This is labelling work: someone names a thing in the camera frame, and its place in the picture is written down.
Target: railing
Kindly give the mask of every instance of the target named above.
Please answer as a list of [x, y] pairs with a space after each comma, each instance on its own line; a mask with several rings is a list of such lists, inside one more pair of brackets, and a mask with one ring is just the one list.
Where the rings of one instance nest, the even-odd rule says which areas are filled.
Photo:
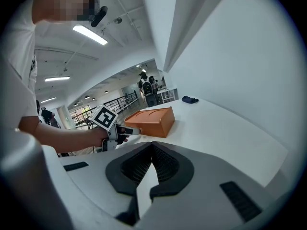
[[[116, 113], [120, 113], [122, 110], [124, 110], [125, 108], [127, 108], [128, 105], [130, 105], [132, 102], [134, 102], [135, 100], [138, 99], [138, 96], [136, 94], [136, 91], [134, 91], [134, 93], [131, 94], [126, 94], [125, 96], [119, 97], [117, 99], [114, 99], [112, 101], [103, 103], [107, 108], [113, 110]], [[86, 125], [86, 121], [87, 119], [92, 115], [93, 110], [96, 107], [81, 113], [75, 117], [73, 117], [73, 121], [75, 123], [76, 126], [81, 126]]]

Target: black grille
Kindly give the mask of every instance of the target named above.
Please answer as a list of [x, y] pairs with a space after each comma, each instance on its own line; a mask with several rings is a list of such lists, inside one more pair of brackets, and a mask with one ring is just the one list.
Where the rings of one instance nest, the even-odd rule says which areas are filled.
[[151, 165], [151, 160], [150, 150], [143, 149], [128, 160], [124, 161], [120, 170], [136, 185], [139, 185]]
[[245, 222], [261, 213], [261, 209], [236, 183], [227, 182], [220, 184], [220, 187]]
[[159, 183], [172, 178], [179, 169], [179, 162], [161, 149], [153, 148], [153, 165], [157, 171]]

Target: orange box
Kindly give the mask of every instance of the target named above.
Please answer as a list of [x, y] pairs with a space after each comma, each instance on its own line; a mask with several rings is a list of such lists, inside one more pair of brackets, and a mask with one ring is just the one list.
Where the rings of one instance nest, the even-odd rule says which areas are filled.
[[172, 107], [137, 111], [125, 119], [125, 126], [139, 128], [142, 135], [166, 138], [175, 116]]

